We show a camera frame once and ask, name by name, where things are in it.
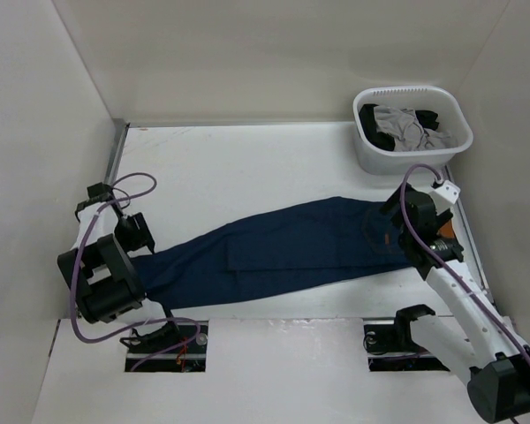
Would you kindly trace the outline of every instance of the navy blue pants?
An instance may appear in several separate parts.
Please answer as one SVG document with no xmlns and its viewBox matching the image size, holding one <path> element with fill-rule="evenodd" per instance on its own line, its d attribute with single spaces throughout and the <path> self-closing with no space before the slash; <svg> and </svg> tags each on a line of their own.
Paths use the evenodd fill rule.
<svg viewBox="0 0 530 424">
<path fill-rule="evenodd" d="M 398 232 L 379 213 L 381 205 L 312 201 L 228 223 L 132 264 L 148 298 L 169 309 L 267 298 L 406 268 Z"/>
</svg>

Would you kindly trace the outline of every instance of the wall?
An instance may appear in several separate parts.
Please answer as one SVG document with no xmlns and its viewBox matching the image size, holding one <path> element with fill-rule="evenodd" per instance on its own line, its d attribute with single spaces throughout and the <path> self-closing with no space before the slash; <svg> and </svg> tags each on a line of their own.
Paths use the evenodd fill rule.
<svg viewBox="0 0 530 424">
<path fill-rule="evenodd" d="M 475 142 L 454 175 L 495 299 L 530 341 L 530 0 L 511 0 L 457 96 Z"/>
<path fill-rule="evenodd" d="M 67 303 L 56 266 L 114 127 L 50 0 L 0 0 L 0 422 L 31 420 Z"/>
<path fill-rule="evenodd" d="M 113 117 L 352 117 L 368 87 L 458 88 L 506 0 L 55 0 Z"/>
</svg>

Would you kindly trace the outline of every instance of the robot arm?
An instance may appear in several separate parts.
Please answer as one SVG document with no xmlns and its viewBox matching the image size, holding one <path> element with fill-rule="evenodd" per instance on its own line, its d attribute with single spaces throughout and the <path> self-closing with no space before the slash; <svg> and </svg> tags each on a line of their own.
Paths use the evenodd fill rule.
<svg viewBox="0 0 530 424">
<path fill-rule="evenodd" d="M 524 346 L 528 355 L 530 346 L 512 328 L 499 328 L 503 318 L 463 263 L 463 248 L 454 238 L 438 233 L 451 219 L 450 207 L 458 199 L 458 187 L 446 181 L 433 188 L 426 194 L 407 185 L 406 213 L 420 238 L 463 279 L 470 293 L 416 242 L 405 226 L 401 210 L 392 221 L 401 230 L 399 245 L 406 257 L 440 295 L 469 341 L 446 327 L 425 305 L 397 312 L 394 323 L 397 339 L 404 347 L 426 349 L 449 368 L 467 387 L 473 407 L 486 422 L 529 413 L 530 367 L 506 333 Z M 398 200 L 399 190 L 385 203 L 382 212 L 396 209 Z M 483 307 L 472 297 L 477 297 Z"/>
</svg>

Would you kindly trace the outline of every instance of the white plastic basket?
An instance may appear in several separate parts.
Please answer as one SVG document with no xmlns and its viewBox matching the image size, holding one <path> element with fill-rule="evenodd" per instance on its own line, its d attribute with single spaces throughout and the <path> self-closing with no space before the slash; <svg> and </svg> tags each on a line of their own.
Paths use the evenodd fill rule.
<svg viewBox="0 0 530 424">
<path fill-rule="evenodd" d="M 364 104 L 375 103 L 393 108 L 432 110 L 438 114 L 438 131 L 451 131 L 458 140 L 456 148 L 421 150 L 415 152 L 388 152 L 376 148 L 365 136 L 360 121 Z M 404 86 L 371 88 L 362 91 L 353 101 L 355 150 L 360 166 L 370 174 L 404 174 L 414 163 L 443 167 L 455 154 L 467 150 L 473 143 L 473 133 L 459 108 L 458 101 L 447 91 L 432 86 Z"/>
</svg>

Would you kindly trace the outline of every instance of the pile of laundry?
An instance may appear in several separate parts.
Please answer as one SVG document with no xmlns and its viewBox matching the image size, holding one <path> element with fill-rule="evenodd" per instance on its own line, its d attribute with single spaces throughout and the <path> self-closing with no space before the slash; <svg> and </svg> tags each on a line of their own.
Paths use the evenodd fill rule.
<svg viewBox="0 0 530 424">
<path fill-rule="evenodd" d="M 458 141 L 450 131 L 438 132 L 438 114 L 432 110 L 397 109 L 365 104 L 360 121 L 367 139 L 389 152 L 412 152 L 455 148 Z"/>
</svg>

